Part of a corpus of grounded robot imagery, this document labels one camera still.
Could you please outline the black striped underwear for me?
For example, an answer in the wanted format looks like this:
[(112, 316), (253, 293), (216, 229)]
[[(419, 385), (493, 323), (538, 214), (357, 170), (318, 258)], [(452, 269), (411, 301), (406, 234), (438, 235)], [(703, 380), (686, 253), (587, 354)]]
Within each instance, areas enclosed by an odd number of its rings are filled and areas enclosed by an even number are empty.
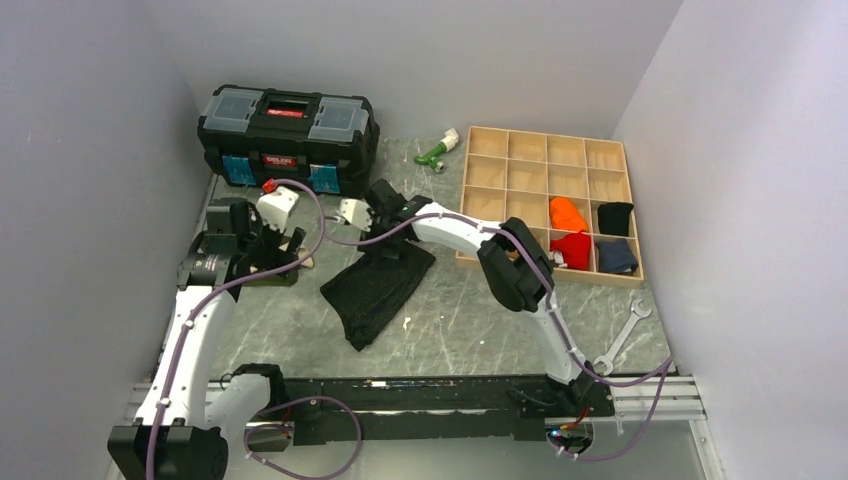
[(370, 346), (418, 289), (436, 258), (406, 243), (397, 259), (365, 254), (320, 287), (357, 351)]

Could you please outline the wooden compartment tray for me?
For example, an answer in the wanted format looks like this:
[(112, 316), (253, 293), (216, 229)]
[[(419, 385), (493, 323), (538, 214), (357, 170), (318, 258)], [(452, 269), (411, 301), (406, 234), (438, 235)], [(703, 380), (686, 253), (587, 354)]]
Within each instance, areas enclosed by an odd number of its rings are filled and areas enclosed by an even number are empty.
[[(468, 131), (460, 210), (484, 220), (523, 220), (553, 263), (553, 275), (604, 286), (637, 288), (645, 280), (625, 148), (622, 143), (493, 127), (472, 126)], [(565, 197), (579, 209), (589, 226), (592, 241), (590, 267), (579, 271), (559, 267), (550, 252), (550, 241), (569, 233), (551, 227), (549, 201)], [(598, 232), (600, 204), (634, 205), (629, 237)], [(640, 266), (633, 275), (598, 271), (599, 240), (624, 238)]]

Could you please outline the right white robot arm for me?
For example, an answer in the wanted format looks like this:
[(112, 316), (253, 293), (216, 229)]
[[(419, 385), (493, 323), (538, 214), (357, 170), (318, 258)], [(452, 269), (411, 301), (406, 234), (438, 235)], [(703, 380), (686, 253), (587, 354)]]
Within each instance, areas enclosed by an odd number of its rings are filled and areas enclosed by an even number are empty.
[(452, 211), (428, 197), (407, 200), (385, 180), (375, 182), (363, 199), (343, 201), (339, 213), (360, 230), (362, 249), (385, 253), (402, 242), (432, 243), (475, 258), (495, 300), (528, 318), (544, 362), (542, 398), (521, 393), (520, 399), (552, 415), (613, 415), (610, 388), (575, 345), (557, 305), (553, 266), (522, 220), (497, 223)]

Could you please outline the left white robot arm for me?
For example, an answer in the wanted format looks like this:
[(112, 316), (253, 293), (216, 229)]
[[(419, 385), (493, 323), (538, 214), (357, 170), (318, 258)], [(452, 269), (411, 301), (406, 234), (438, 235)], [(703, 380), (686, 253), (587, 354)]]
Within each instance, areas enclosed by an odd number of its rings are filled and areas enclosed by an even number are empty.
[(107, 450), (127, 479), (221, 479), (257, 414), (279, 417), (290, 397), (279, 367), (238, 367), (213, 401), (208, 383), (225, 324), (241, 287), (237, 279), (299, 260), (305, 238), (285, 224), (298, 200), (283, 190), (257, 202), (213, 200), (204, 230), (178, 266), (175, 307), (152, 386), (129, 425), (112, 428)]

